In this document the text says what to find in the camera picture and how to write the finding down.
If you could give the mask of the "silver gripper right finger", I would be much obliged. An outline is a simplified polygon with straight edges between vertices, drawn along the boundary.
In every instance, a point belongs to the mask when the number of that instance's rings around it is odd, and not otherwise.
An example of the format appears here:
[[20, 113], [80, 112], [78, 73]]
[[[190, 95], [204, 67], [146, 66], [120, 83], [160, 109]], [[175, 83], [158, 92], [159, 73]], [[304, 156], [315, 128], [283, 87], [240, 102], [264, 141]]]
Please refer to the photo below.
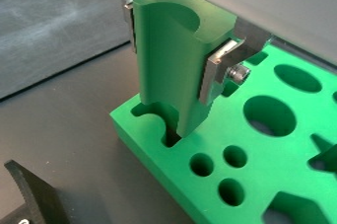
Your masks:
[[243, 62], [256, 55], [272, 38], [272, 34], [259, 26], [239, 18], [233, 35], [239, 39], [228, 39], [207, 58], [199, 101], [207, 106], [221, 94], [228, 81], [241, 85], [251, 74]]

